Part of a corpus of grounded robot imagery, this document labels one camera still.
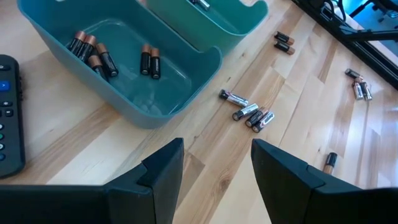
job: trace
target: bin compartment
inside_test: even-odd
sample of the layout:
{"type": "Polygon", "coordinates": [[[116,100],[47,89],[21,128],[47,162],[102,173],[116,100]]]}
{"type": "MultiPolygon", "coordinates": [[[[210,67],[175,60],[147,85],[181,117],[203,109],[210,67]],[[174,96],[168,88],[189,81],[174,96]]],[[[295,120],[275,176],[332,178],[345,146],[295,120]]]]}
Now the bin compartment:
{"type": "Polygon", "coordinates": [[[222,63],[217,47],[197,51],[134,0],[19,0],[18,5],[69,71],[142,128],[157,128],[186,108],[222,63]],[[79,30],[94,35],[112,55],[119,75],[109,83],[66,48],[79,30]],[[145,43],[160,50],[160,80],[140,74],[145,43]]]}
{"type": "Polygon", "coordinates": [[[189,0],[146,0],[148,8],[200,51],[217,46],[226,55],[255,29],[268,13],[265,1],[252,6],[240,0],[206,0],[205,11],[189,0]]]}

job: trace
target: aa battery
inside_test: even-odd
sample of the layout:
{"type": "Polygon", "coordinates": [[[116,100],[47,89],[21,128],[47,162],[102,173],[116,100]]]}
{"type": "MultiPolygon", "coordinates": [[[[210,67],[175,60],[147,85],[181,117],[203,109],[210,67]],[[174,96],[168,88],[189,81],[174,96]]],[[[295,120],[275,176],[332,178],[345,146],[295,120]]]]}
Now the aa battery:
{"type": "Polygon", "coordinates": [[[360,75],[358,72],[355,72],[354,70],[347,68],[345,71],[345,74],[348,75],[351,78],[360,78],[361,80],[363,79],[362,75],[360,75]]]}
{"type": "Polygon", "coordinates": [[[355,100],[363,100],[361,85],[356,80],[353,83],[353,90],[354,90],[355,100]]]}
{"type": "Polygon", "coordinates": [[[264,115],[253,127],[255,133],[259,133],[268,123],[274,119],[275,115],[273,112],[268,112],[264,115]]]}
{"type": "Polygon", "coordinates": [[[209,11],[210,9],[210,4],[208,4],[205,0],[198,0],[198,3],[202,9],[209,11]]]}
{"type": "Polygon", "coordinates": [[[372,100],[372,94],[368,87],[368,84],[366,82],[361,82],[360,85],[361,85],[361,89],[362,89],[363,98],[366,101],[372,100]]]}
{"type": "Polygon", "coordinates": [[[289,45],[282,43],[281,41],[278,40],[274,42],[274,47],[278,48],[283,52],[286,52],[288,55],[292,55],[295,52],[293,47],[290,47],[289,45]]]}
{"type": "Polygon", "coordinates": [[[274,37],[275,37],[275,39],[277,39],[285,44],[288,44],[288,45],[294,44],[293,38],[289,37],[286,34],[279,32],[279,31],[275,32],[274,37]]]}
{"type": "Polygon", "coordinates": [[[144,44],[141,52],[141,74],[148,75],[150,73],[150,45],[144,44]]]}
{"type": "Polygon", "coordinates": [[[102,62],[104,63],[108,74],[110,77],[115,77],[118,75],[119,70],[116,67],[111,55],[109,54],[109,51],[106,49],[104,44],[97,44],[97,51],[99,56],[101,57],[102,62]]]}
{"type": "Polygon", "coordinates": [[[325,162],[325,166],[323,167],[323,171],[331,175],[333,173],[333,169],[335,168],[336,161],[337,154],[334,152],[329,153],[325,162]]]}
{"type": "Polygon", "coordinates": [[[234,103],[238,106],[248,106],[249,101],[245,98],[242,98],[238,95],[232,94],[230,91],[226,91],[226,90],[221,90],[219,95],[218,95],[221,99],[229,101],[231,103],[234,103]]]}
{"type": "Polygon", "coordinates": [[[85,42],[78,52],[78,57],[81,61],[86,62],[91,52],[94,49],[96,38],[93,35],[88,35],[85,38],[85,42]]]}
{"type": "Polygon", "coordinates": [[[199,3],[200,7],[202,7],[204,10],[209,11],[210,9],[210,4],[208,4],[205,0],[190,0],[192,4],[199,3]]]}
{"type": "Polygon", "coordinates": [[[265,109],[265,107],[260,107],[260,109],[255,112],[247,121],[246,121],[246,126],[251,128],[253,125],[255,125],[268,111],[265,109]]]}
{"type": "Polygon", "coordinates": [[[88,58],[88,64],[90,67],[101,77],[108,82],[108,76],[106,76],[100,58],[97,55],[92,55],[88,58]]]}
{"type": "Polygon", "coordinates": [[[254,114],[258,109],[259,109],[258,105],[254,103],[250,106],[247,106],[247,107],[240,109],[237,112],[233,113],[232,118],[235,121],[239,121],[243,117],[250,116],[250,115],[254,114]]]}
{"type": "Polygon", "coordinates": [[[150,75],[153,79],[160,79],[160,57],[159,49],[152,49],[150,51],[150,75]]]}
{"type": "Polygon", "coordinates": [[[83,45],[83,42],[85,41],[86,34],[83,31],[78,31],[75,34],[75,38],[72,40],[72,43],[70,43],[68,49],[72,54],[77,55],[79,52],[81,46],[83,45]]]}

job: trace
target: silver battery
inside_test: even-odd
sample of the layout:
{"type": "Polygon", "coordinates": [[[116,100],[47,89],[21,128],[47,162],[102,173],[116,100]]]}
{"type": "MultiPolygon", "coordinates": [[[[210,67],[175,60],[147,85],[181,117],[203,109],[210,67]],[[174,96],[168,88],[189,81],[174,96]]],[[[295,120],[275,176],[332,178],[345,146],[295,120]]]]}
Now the silver battery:
{"type": "Polygon", "coordinates": [[[256,125],[253,126],[253,131],[255,133],[259,133],[268,123],[270,123],[275,118],[273,112],[268,112],[264,115],[256,125]]]}
{"type": "Polygon", "coordinates": [[[366,101],[371,101],[373,99],[373,97],[372,97],[372,93],[368,87],[368,84],[366,82],[361,82],[359,85],[361,86],[361,89],[362,89],[363,98],[366,101]]]}
{"type": "Polygon", "coordinates": [[[219,95],[221,99],[234,103],[238,106],[246,107],[249,104],[249,101],[245,98],[242,98],[238,95],[232,94],[230,91],[221,90],[219,95]]]}
{"type": "Polygon", "coordinates": [[[254,103],[248,107],[245,107],[245,108],[233,113],[232,118],[235,121],[239,121],[241,118],[243,118],[245,116],[250,116],[250,115],[254,114],[258,109],[259,109],[258,105],[254,103]]]}
{"type": "Polygon", "coordinates": [[[364,97],[361,85],[358,82],[354,82],[353,89],[354,89],[355,100],[363,100],[364,97]]]}
{"type": "Polygon", "coordinates": [[[209,11],[210,4],[208,4],[205,0],[199,0],[198,3],[204,10],[209,11]]]}

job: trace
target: black cable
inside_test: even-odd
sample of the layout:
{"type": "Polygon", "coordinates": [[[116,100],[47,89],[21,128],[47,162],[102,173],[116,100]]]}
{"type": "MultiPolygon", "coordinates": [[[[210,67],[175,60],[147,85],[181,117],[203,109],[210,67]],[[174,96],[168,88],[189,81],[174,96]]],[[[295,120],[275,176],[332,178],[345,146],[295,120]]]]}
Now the black cable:
{"type": "Polygon", "coordinates": [[[335,16],[335,7],[331,0],[325,0],[325,2],[330,6],[331,13],[333,14],[331,17],[331,20],[333,20],[333,18],[335,16]]]}
{"type": "Polygon", "coordinates": [[[340,8],[340,11],[343,15],[343,21],[346,21],[346,12],[344,11],[343,0],[338,0],[337,6],[340,8]]]}

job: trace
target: black metal frame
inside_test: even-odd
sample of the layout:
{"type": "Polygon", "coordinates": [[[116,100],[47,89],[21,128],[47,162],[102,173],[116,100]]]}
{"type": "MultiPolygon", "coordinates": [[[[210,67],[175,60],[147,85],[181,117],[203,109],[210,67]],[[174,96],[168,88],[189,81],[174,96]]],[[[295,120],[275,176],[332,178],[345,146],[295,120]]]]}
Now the black metal frame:
{"type": "Polygon", "coordinates": [[[398,30],[355,30],[335,15],[333,10],[326,7],[325,3],[330,5],[330,0],[293,0],[293,2],[398,90],[398,65],[368,42],[398,40],[398,30]]]}

